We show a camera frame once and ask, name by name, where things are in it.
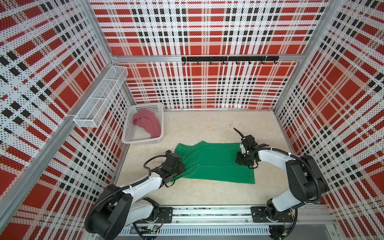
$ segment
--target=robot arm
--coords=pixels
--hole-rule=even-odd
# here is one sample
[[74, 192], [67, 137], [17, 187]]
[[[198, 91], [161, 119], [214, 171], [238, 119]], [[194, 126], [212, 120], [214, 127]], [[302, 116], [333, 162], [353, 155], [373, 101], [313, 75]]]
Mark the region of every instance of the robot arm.
[[[234, 130], [242, 137], [242, 152], [237, 153], [236, 163], [254, 169], [259, 161], [264, 161], [287, 172], [289, 188], [267, 201], [265, 214], [270, 221], [278, 221], [279, 216], [289, 209], [319, 202], [319, 196], [329, 190], [324, 176], [311, 156], [297, 157], [280, 149], [266, 147], [267, 144], [258, 145], [252, 135], [244, 136], [237, 129]], [[253, 161], [257, 164], [256, 167], [253, 167]]]
[[85, 219], [85, 229], [90, 233], [98, 233], [105, 240], [114, 239], [123, 229], [137, 220], [146, 219], [153, 222], [159, 215], [159, 204], [145, 197], [147, 193], [166, 185], [172, 178], [185, 171], [181, 158], [167, 151], [165, 162], [161, 166], [150, 169], [147, 176], [127, 186], [107, 186], [95, 206], [89, 211]]
[[[282, 150], [258, 145], [251, 135], [242, 137], [240, 145], [242, 152], [238, 152], [236, 163], [253, 169], [254, 162], [269, 162], [283, 170], [288, 176], [289, 188], [282, 194], [267, 201], [265, 212], [262, 214], [271, 222], [277, 222], [290, 209], [296, 209], [305, 203], [319, 201], [321, 193], [328, 191], [328, 185], [321, 174], [316, 162], [310, 156], [297, 157]], [[156, 190], [185, 171], [181, 158], [167, 151], [166, 161], [147, 176], [127, 186], [117, 187], [109, 185], [96, 201], [85, 219], [85, 228], [90, 233], [98, 233], [105, 240], [114, 239], [126, 225], [145, 219], [154, 222], [159, 216], [159, 204], [143, 196]]]

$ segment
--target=floor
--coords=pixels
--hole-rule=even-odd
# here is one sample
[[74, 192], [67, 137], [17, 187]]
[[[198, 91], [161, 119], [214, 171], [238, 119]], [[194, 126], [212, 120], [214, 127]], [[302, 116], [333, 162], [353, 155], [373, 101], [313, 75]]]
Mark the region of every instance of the floor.
[[[271, 111], [198, 111], [165, 112], [164, 136], [155, 144], [131, 145], [117, 185], [127, 185], [145, 176], [142, 166], [153, 156], [174, 151], [179, 143], [195, 145], [200, 141], [210, 143], [240, 142], [233, 127], [245, 136], [251, 134], [258, 144], [288, 151], [284, 136]], [[154, 168], [164, 158], [148, 164]], [[286, 172], [267, 162], [260, 162], [255, 171], [256, 184], [240, 184], [201, 179], [180, 178], [170, 187], [148, 193], [160, 205], [244, 205], [266, 204], [288, 188]]]

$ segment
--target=wall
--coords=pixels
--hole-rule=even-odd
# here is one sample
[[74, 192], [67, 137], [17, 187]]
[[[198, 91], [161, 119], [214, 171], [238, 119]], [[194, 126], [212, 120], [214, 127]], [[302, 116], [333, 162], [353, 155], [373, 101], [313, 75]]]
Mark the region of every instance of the wall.
[[328, 3], [90, 2], [116, 56], [302, 53]]
[[136, 103], [165, 108], [273, 109], [296, 62], [121, 63]]
[[[139, 56], [300, 54], [328, 1], [90, 3], [112, 54]], [[122, 63], [137, 103], [249, 109], [273, 109], [295, 64]]]
[[384, 233], [383, 31], [383, 1], [342, 1], [277, 111], [296, 153], [317, 159], [347, 239]]
[[[0, 3], [0, 201], [106, 66], [76, 0]], [[0, 239], [81, 239], [86, 212], [113, 179], [127, 100], [101, 127], [74, 128]]]

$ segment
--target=pink cloth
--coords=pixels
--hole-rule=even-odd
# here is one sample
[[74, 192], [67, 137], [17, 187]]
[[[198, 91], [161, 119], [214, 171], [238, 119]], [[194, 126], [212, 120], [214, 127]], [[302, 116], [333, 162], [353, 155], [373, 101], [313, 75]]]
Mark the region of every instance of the pink cloth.
[[144, 128], [147, 133], [151, 134], [151, 138], [160, 137], [161, 127], [155, 114], [145, 108], [140, 109], [133, 115], [133, 125]]

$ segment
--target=green shirt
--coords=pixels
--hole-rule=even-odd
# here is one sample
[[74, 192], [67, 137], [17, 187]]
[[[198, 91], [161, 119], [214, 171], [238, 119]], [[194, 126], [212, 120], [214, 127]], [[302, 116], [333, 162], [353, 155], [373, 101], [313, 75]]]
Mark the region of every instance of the green shirt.
[[240, 143], [199, 142], [193, 146], [178, 144], [175, 153], [182, 158], [185, 173], [176, 178], [208, 179], [255, 184], [253, 169], [236, 164]]

